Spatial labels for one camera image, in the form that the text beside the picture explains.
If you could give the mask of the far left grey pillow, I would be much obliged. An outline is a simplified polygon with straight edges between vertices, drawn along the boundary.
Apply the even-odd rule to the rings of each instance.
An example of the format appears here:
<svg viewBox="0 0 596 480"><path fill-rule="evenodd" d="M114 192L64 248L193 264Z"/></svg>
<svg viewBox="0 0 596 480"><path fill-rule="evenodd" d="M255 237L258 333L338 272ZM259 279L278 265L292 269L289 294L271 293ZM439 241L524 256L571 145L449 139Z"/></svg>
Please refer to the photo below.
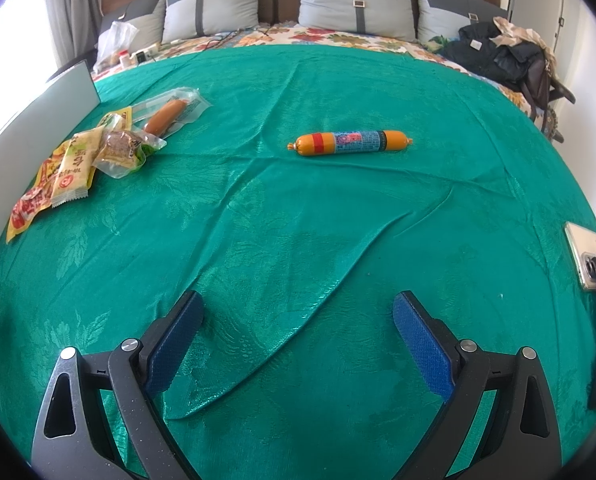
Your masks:
<svg viewBox="0 0 596 480"><path fill-rule="evenodd" d="M138 33L128 47L129 52L146 49L152 44L161 42L164 12L166 12L166 0L133 0L126 6L103 16L100 34L106 32L114 21L130 23Z"/></svg>

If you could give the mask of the yellow red snack bag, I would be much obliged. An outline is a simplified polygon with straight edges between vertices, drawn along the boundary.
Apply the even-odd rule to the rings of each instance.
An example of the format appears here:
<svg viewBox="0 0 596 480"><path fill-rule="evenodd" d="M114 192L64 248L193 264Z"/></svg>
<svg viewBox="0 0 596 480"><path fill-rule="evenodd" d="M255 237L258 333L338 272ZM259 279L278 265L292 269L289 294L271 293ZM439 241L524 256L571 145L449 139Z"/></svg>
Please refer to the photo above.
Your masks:
<svg viewBox="0 0 596 480"><path fill-rule="evenodd" d="M10 243L17 235L27 231L33 219L41 211L51 206L56 176L68 145L69 140L64 141L42 162L33 185L13 206L6 229L5 240L7 243Z"/></svg>

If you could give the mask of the far right grey pillow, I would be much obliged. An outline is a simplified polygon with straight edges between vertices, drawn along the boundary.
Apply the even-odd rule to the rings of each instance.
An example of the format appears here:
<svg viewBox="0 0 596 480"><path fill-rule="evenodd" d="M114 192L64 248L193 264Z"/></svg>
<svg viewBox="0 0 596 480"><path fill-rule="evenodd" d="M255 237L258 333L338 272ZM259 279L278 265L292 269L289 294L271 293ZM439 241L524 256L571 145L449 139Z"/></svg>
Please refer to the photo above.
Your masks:
<svg viewBox="0 0 596 480"><path fill-rule="evenodd" d="M496 16L507 18L507 10L484 0L417 0L417 40L427 42L435 37L458 38L458 31Z"/></svg>

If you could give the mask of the grey curtain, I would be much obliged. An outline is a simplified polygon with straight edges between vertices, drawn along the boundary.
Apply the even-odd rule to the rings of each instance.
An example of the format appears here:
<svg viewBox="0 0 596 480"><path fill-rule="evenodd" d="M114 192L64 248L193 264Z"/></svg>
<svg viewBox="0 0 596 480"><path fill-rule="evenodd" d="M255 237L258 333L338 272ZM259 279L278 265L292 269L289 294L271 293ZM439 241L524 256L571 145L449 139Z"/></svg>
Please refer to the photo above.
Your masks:
<svg viewBox="0 0 596 480"><path fill-rule="evenodd" d="M45 0L59 66L67 65L97 45L100 0Z"/></svg>

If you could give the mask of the clear packed hot dog sausage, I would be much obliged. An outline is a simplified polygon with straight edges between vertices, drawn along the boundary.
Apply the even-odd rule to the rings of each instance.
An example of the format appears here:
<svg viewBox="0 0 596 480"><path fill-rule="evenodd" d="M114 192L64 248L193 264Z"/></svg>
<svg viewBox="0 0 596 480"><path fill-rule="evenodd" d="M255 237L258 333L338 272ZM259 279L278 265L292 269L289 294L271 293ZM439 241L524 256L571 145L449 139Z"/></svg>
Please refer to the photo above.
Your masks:
<svg viewBox="0 0 596 480"><path fill-rule="evenodd" d="M132 124L165 139L196 120L211 104L195 88L180 87L132 106Z"/></svg>

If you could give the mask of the clear packed brown cake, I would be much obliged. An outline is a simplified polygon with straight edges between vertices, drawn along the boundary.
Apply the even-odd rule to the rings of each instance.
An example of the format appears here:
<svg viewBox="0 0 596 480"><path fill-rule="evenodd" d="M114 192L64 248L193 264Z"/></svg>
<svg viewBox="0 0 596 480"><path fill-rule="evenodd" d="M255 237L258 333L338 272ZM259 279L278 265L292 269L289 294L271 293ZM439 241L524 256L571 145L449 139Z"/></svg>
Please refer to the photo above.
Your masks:
<svg viewBox="0 0 596 480"><path fill-rule="evenodd" d="M140 170L148 156L166 145L164 139L143 130L105 131L93 166L108 177L121 179Z"/></svg>

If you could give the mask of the orange blue sausage stick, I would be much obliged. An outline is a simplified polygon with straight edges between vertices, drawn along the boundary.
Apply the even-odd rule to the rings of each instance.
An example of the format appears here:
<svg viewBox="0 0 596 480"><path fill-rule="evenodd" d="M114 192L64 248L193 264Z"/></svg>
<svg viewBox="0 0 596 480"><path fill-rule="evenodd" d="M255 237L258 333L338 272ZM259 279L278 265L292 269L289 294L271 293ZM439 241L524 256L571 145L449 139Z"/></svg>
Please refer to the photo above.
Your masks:
<svg viewBox="0 0 596 480"><path fill-rule="evenodd" d="M404 151L413 140L398 130L317 132L304 134L287 144L300 156Z"/></svg>

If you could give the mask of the black clothes pile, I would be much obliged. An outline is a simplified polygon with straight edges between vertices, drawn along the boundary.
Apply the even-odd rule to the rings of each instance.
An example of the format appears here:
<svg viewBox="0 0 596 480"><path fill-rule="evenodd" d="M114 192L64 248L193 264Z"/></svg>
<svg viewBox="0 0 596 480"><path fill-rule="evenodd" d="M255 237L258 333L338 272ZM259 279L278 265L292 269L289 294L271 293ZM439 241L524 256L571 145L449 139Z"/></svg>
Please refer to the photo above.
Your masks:
<svg viewBox="0 0 596 480"><path fill-rule="evenodd" d="M502 16L462 27L458 39L447 42L438 54L521 93L532 114L559 99L576 102L560 81L553 49L535 30L516 26Z"/></svg>

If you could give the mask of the white plastic bag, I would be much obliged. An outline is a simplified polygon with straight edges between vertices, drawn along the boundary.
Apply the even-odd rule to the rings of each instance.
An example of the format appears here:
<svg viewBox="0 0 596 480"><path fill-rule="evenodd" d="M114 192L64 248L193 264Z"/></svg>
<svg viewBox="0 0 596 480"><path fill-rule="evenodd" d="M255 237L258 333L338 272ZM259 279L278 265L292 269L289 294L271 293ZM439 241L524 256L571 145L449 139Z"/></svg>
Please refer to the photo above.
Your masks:
<svg viewBox="0 0 596 480"><path fill-rule="evenodd" d="M138 34L131 23L113 21L110 27L100 34L97 44L97 58L93 72L100 74L120 63L120 54L128 50Z"/></svg>

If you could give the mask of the floral sofa cover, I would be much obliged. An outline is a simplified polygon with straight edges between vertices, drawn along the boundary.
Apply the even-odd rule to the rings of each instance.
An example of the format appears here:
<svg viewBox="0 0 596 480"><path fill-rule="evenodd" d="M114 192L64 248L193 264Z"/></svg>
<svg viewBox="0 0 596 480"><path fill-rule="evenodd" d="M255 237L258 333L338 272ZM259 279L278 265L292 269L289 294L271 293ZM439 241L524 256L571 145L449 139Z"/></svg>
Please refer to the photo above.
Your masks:
<svg viewBox="0 0 596 480"><path fill-rule="evenodd" d="M450 68L465 76L473 77L501 92L522 114L529 117L531 106L527 98L519 91L504 87L466 70L466 68L443 58L430 47L418 41L404 41L383 36L359 35L353 32L338 32L287 22L279 25L263 24L251 29L236 32L218 32L217 35L194 39L174 40L172 44L157 44L155 56L147 63L179 58L185 55L202 54L211 50L224 50L246 47L288 47L288 46L320 46L356 49L368 52L395 54L412 58L420 62L432 63Z"/></svg>

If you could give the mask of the silver phone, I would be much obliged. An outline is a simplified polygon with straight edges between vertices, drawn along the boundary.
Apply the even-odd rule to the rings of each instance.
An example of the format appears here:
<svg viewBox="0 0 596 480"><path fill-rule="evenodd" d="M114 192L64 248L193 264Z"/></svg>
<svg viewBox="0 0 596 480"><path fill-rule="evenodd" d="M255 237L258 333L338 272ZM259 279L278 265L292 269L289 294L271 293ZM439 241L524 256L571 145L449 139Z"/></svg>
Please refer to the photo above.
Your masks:
<svg viewBox="0 0 596 480"><path fill-rule="evenodd" d="M585 290L596 290L596 233L572 222L565 223L564 232L580 285Z"/></svg>

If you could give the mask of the green tablecloth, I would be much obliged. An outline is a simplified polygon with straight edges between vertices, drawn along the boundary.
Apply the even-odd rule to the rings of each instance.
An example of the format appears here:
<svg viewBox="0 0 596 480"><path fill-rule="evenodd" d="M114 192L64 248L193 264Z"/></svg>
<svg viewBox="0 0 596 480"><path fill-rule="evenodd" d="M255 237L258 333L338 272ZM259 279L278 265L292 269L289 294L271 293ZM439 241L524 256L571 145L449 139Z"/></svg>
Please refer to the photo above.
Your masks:
<svg viewBox="0 0 596 480"><path fill-rule="evenodd" d="M206 479L391 478L441 404L392 322L402 290L484 350L536 350L577 451L596 425L596 301L564 226L596 219L510 100L400 55L247 47L103 79L82 128L179 87L211 104L201 118L0 244L0 422L21 452L60 350L141 335L187 287L204 324L157 404ZM413 144L287 149L368 130Z"/></svg>

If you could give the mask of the yellow green snack packet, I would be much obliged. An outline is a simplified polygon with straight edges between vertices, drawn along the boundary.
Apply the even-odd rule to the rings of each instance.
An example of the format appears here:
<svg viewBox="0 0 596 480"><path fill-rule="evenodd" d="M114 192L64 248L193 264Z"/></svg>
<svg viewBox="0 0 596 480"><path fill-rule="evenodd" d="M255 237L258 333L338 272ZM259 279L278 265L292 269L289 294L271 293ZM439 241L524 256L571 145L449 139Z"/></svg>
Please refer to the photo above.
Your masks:
<svg viewBox="0 0 596 480"><path fill-rule="evenodd" d="M95 172L93 162L103 134L129 125L131 120L130 108L116 110L106 114L95 128L78 132L69 140L53 186L53 208L88 196Z"/></svg>

